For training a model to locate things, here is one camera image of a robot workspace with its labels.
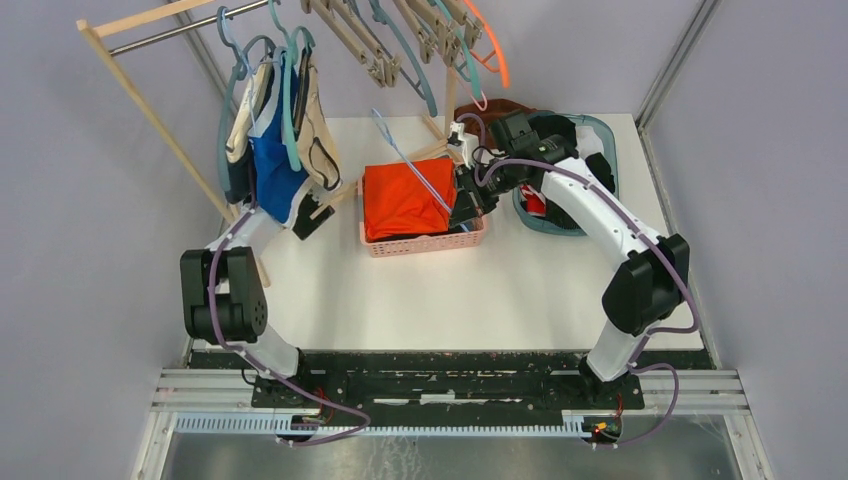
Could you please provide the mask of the cream navy labelled underwear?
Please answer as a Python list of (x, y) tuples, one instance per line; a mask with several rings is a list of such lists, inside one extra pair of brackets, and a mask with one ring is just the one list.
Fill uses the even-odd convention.
[(250, 193), (249, 171), (253, 165), (250, 138), (261, 136), (273, 116), (273, 109), (269, 114), (262, 111), (270, 100), (274, 83), (274, 68), (269, 63), (261, 64), (247, 81), (233, 125), (225, 130), (223, 153), (230, 187), (224, 193), (229, 204), (244, 201)]

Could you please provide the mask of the grey-blue plastic hanger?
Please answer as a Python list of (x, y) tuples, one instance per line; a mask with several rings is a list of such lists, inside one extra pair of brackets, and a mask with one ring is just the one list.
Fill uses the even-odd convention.
[(229, 138), (236, 117), (236, 113), (233, 112), (234, 90), (236, 85), (245, 80), (247, 76), (247, 67), (240, 60), (240, 57), (236, 56), (236, 63), (231, 70), (224, 93), (224, 102), (216, 139), (218, 180), (225, 200), (229, 204), (237, 204), (244, 201), (250, 193), (250, 187), (248, 185), (248, 171), (250, 170), (250, 166), (248, 165), (248, 161), (238, 160), (234, 167), (230, 167), (226, 151), (226, 141)]

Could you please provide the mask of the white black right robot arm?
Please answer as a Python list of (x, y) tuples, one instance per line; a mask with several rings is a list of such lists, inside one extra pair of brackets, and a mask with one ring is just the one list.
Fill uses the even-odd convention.
[[(451, 226), (482, 217), (501, 196), (530, 187), (544, 198), (548, 222), (582, 231), (611, 264), (613, 277), (601, 299), (607, 321), (577, 382), (580, 400), (602, 408), (617, 396), (616, 380), (633, 368), (648, 338), (663, 331), (661, 321), (693, 302), (689, 244), (679, 234), (662, 235), (624, 207), (601, 145), (579, 137), (569, 119), (513, 111), (474, 135), (466, 130), (467, 118), (452, 121), (447, 137), (462, 155)], [(485, 133), (495, 142), (493, 153), (486, 150)]]

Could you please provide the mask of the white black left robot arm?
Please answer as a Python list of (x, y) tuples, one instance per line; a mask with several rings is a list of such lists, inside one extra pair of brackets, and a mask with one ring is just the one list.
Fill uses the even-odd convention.
[(321, 400), (301, 349), (269, 325), (270, 311), (257, 260), (282, 225), (258, 206), (245, 206), (236, 222), (206, 247), (179, 259), (185, 330), (233, 353), (256, 373), (254, 384), (276, 386), (293, 407)]

